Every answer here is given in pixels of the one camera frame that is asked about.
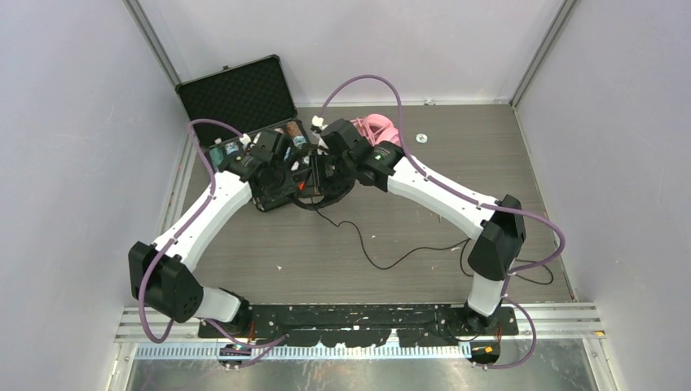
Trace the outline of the black headphones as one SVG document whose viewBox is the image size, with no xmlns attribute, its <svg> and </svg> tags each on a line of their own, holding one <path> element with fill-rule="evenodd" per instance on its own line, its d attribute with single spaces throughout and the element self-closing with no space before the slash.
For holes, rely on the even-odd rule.
<svg viewBox="0 0 691 391">
<path fill-rule="evenodd" d="M 289 199 L 298 208 L 316 211 L 340 202 L 354 188 L 354 178 L 330 163 L 313 162 L 306 180 Z"/>
</svg>

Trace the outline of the pink headphones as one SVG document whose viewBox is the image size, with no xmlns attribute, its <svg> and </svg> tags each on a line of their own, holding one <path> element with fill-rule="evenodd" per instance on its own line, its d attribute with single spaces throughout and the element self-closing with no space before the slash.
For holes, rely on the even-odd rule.
<svg viewBox="0 0 691 391">
<path fill-rule="evenodd" d="M 354 118 L 351 123 L 372 146 L 383 142 L 401 146 L 399 130 L 387 116 L 370 114 Z"/>
</svg>

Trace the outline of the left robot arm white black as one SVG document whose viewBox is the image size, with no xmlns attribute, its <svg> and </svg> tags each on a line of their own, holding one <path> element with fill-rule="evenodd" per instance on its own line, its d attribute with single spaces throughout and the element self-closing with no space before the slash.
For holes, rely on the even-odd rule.
<svg viewBox="0 0 691 391">
<path fill-rule="evenodd" d="M 231 337 L 243 336 L 250 317 L 244 298 L 204 287 L 194 275 L 201 256 L 229 219 L 247 203 L 266 209 L 293 195 L 295 165 L 309 142 L 294 123 L 259 130 L 211 147 L 205 163 L 210 182 L 202 195 L 151 244 L 129 251 L 130 282 L 143 313 L 151 307 L 171 320 L 213 319 Z"/>
</svg>

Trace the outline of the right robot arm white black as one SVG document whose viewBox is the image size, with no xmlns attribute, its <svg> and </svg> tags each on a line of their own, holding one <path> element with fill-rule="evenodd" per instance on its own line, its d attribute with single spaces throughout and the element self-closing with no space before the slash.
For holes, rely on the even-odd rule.
<svg viewBox="0 0 691 391">
<path fill-rule="evenodd" d="M 465 323 L 476 334 L 488 333 L 498 322 L 508 269 L 526 240 L 520 209 L 511 195 L 497 200 L 423 166 L 403 146 L 399 130 L 380 115 L 326 125 L 320 116 L 311 120 L 319 147 L 333 161 L 329 174 L 354 179 L 364 186 L 401 196 L 448 220 L 473 241 L 468 264 L 473 271 L 470 294 L 464 303 Z"/>
</svg>

